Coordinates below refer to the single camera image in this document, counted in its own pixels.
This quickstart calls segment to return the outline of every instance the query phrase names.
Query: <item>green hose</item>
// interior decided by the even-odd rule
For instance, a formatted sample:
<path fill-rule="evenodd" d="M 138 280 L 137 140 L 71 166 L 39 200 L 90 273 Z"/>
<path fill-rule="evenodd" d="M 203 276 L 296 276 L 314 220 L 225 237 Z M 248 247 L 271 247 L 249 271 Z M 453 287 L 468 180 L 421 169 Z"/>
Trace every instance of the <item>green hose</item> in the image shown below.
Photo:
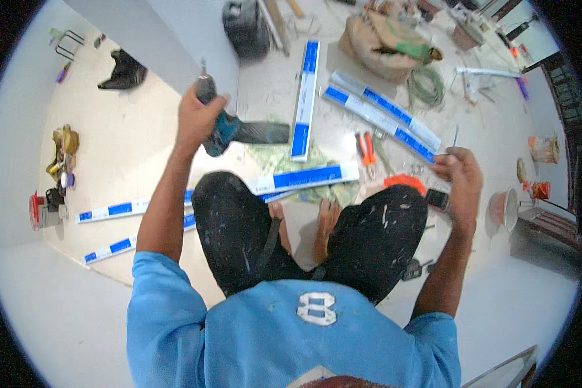
<path fill-rule="evenodd" d="M 414 102 L 418 98 L 430 107 L 442 104 L 444 82 L 442 76 L 429 66 L 421 66 L 411 71 L 408 78 L 410 113 L 414 114 Z"/>

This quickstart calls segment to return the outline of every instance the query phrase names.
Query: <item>burlap sack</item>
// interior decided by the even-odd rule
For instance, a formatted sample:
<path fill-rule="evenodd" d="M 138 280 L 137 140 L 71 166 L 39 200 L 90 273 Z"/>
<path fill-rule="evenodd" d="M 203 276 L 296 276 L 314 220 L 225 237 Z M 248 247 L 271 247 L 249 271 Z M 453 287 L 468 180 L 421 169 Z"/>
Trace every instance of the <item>burlap sack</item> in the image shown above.
<path fill-rule="evenodd" d="M 390 16 L 367 11 L 360 16 L 347 19 L 345 32 L 339 40 L 339 48 L 347 56 L 360 61 L 373 73 L 386 80 L 403 84 L 413 68 L 428 63 L 401 53 L 382 54 L 376 50 L 397 51 L 401 44 L 412 47 L 427 46 L 418 33 L 405 28 Z"/>

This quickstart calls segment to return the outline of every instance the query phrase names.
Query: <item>black pants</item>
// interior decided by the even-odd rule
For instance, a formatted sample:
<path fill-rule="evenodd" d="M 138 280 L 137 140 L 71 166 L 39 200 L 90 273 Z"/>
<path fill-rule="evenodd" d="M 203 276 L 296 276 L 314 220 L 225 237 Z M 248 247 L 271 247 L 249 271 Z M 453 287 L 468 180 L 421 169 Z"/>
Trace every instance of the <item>black pants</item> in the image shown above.
<path fill-rule="evenodd" d="M 272 223 L 267 204 L 235 175 L 203 176 L 192 195 L 196 229 L 226 296 L 261 281 L 312 279 L 280 244 L 255 271 Z M 425 230 L 427 206 L 410 186 L 395 185 L 343 209 L 328 243 L 324 281 L 344 284 L 379 303 L 404 275 Z"/>

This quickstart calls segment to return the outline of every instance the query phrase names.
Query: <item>red paint can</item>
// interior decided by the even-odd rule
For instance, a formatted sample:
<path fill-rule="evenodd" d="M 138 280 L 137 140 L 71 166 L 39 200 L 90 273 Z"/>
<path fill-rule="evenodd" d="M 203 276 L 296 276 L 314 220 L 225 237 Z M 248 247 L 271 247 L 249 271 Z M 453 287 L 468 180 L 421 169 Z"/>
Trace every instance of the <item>red paint can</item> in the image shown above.
<path fill-rule="evenodd" d="M 533 183 L 533 198 L 550 199 L 550 182 Z"/>

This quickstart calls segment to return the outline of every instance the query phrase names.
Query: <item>orange pliers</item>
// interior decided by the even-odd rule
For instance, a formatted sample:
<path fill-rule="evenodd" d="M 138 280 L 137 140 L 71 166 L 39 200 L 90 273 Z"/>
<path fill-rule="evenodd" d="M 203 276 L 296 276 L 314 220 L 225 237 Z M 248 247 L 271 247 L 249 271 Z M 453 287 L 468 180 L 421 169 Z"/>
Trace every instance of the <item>orange pliers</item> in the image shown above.
<path fill-rule="evenodd" d="M 375 154 L 373 154 L 371 134 L 368 132 L 365 132 L 364 136 L 356 134 L 356 139 L 358 142 L 358 149 L 362 156 L 362 164 L 367 168 L 369 178 L 373 181 L 375 180 L 375 162 L 377 159 L 375 158 Z"/>

